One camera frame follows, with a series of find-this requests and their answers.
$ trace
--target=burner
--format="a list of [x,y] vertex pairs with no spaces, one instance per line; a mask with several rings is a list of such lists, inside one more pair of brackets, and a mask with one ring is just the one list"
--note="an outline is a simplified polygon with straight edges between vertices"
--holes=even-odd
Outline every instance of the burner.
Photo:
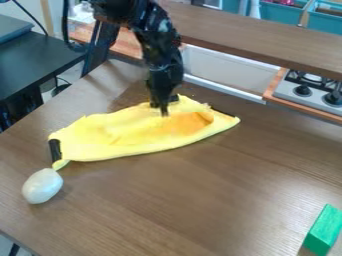
[[342,94],[339,91],[333,91],[323,96],[323,101],[332,107],[342,106]]
[[309,97],[312,95],[312,91],[310,90],[307,84],[302,84],[293,89],[293,92],[301,97]]
[[335,80],[296,70],[290,70],[285,80],[297,84],[305,82],[309,87],[321,89],[326,92],[332,92],[337,85]]
[[306,80],[313,81],[313,82],[322,82],[323,81],[323,77],[316,76],[316,75],[313,75],[313,74],[305,74],[304,78]]

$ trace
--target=white sink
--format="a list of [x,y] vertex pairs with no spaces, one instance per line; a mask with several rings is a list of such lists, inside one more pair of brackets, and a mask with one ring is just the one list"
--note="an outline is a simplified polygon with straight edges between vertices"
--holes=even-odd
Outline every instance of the white sink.
[[185,81],[264,103],[262,92],[280,67],[187,45],[183,50]]

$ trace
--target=green block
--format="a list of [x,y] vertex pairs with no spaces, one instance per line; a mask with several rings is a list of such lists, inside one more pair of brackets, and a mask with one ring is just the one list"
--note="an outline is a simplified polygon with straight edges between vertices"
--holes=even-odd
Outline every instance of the green block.
[[342,228],[342,212],[327,204],[306,235],[303,246],[317,256],[327,255]]

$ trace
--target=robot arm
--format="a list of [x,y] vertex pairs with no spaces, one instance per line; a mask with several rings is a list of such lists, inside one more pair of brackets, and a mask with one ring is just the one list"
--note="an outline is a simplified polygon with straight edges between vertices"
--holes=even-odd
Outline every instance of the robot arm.
[[180,36],[166,11],[153,0],[91,0],[94,17],[129,27],[143,50],[150,74],[146,82],[151,106],[167,115],[173,89],[183,80]]

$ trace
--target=yellow cloth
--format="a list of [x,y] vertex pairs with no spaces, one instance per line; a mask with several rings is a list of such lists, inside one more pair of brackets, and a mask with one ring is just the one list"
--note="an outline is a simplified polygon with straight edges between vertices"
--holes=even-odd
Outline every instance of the yellow cloth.
[[60,141],[60,169],[70,160],[97,161],[182,147],[227,130],[240,122],[188,97],[169,105],[168,117],[149,103],[110,114],[82,117],[49,136]]

